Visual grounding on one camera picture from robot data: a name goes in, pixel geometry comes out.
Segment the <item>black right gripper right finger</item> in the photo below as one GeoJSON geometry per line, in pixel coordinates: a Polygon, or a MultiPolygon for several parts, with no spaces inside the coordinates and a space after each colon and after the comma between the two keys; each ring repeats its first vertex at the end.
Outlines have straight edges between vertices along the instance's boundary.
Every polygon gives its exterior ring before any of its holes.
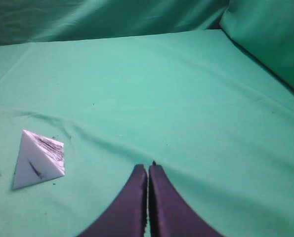
{"type": "Polygon", "coordinates": [[[149,221],[152,237],[220,237],[182,198],[155,161],[149,167],[149,221]]]}

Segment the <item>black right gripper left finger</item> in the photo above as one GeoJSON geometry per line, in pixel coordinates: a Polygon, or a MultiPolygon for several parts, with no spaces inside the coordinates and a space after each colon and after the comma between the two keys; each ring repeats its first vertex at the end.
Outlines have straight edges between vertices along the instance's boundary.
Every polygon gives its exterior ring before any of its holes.
{"type": "Polygon", "coordinates": [[[134,166],[126,184],[107,209],[80,237],[142,237],[147,224],[147,172],[134,166]]]}

